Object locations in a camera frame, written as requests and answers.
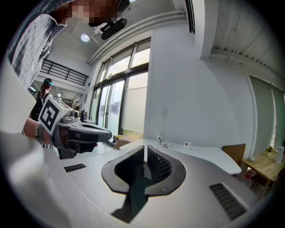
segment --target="black railing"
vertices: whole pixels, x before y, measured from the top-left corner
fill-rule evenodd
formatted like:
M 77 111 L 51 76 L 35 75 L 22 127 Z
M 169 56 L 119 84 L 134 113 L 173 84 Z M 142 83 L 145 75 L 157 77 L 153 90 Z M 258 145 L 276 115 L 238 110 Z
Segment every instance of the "black railing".
M 194 19 L 194 10 L 192 0 L 185 0 L 187 7 L 187 14 L 189 20 L 189 29 L 191 33 L 195 34 L 195 19 Z
M 43 60 L 41 72 L 74 82 L 82 86 L 85 85 L 86 79 L 88 78 L 88 76 L 85 74 L 79 73 L 55 62 L 51 62 L 47 59 Z

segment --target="balcony railing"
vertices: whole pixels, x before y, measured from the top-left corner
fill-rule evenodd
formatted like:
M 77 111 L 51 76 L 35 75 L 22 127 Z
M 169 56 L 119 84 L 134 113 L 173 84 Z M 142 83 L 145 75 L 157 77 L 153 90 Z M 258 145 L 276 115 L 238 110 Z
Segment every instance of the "balcony railing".
M 82 86 L 85 85 L 86 79 L 88 78 L 88 76 L 85 74 L 79 73 L 55 62 L 51 62 L 47 59 L 43 60 L 41 72 L 74 82 Z

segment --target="person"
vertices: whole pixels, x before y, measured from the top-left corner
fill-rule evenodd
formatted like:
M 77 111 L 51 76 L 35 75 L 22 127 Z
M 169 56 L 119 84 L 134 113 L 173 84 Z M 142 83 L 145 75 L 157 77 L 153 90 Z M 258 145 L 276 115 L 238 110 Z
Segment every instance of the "person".
M 118 17 L 129 4 L 129 0 L 42 0 L 24 20 L 8 48 L 8 58 L 23 85 L 30 87 L 53 39 L 67 25 L 68 18 L 100 25 Z M 38 139 L 38 130 L 39 123 L 28 118 L 23 129 L 25 135 Z M 45 130 L 41 141 L 52 144 Z
M 40 91 L 34 95 L 34 98 L 37 102 L 31 111 L 31 119 L 38 121 L 41 109 L 44 105 L 45 99 L 49 95 L 52 85 L 52 80 L 50 78 L 46 78 L 43 84 L 41 85 Z

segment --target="wooden panel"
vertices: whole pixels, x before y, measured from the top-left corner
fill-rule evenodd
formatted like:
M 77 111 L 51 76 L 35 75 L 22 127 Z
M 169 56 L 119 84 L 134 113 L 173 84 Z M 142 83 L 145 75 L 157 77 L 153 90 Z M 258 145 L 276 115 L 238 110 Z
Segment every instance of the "wooden panel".
M 281 171 L 285 164 L 285 156 L 283 155 L 283 160 L 281 164 L 275 163 L 275 157 L 277 153 L 268 157 L 265 154 L 261 154 L 255 157 L 254 162 L 250 162 L 248 159 L 242 159 L 247 166 L 255 170 L 261 176 L 270 181 L 276 181 L 278 173 Z
M 244 156 L 245 144 L 224 146 L 222 151 L 229 155 L 239 166 Z

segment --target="ceiling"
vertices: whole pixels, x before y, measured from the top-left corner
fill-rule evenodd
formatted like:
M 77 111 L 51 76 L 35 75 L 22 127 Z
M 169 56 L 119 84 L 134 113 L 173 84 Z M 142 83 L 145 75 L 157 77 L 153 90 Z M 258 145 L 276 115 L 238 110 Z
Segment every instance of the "ceiling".
M 124 17 L 128 20 L 126 25 L 128 27 L 148 17 L 174 10 L 172 0 L 136 0 L 130 3 L 129 8 L 123 12 L 120 18 Z M 94 34 L 95 29 L 82 20 L 69 18 L 67 27 L 56 36 L 52 48 L 56 48 L 56 45 L 62 45 L 88 60 L 105 43 L 100 34 Z M 80 36 L 84 33 L 89 35 L 90 41 L 81 41 Z
M 245 1 L 219 0 L 213 49 L 251 58 L 285 79 L 280 46 L 266 21 Z
M 34 81 L 31 86 L 35 88 L 37 91 L 39 91 L 41 85 L 42 85 L 41 82 Z M 80 93 L 74 92 L 72 90 L 63 89 L 55 85 L 52 85 L 52 88 L 49 93 L 52 94 L 54 97 L 57 97 L 57 94 L 63 93 L 62 98 L 64 100 L 69 100 L 69 101 L 72 101 L 81 95 Z

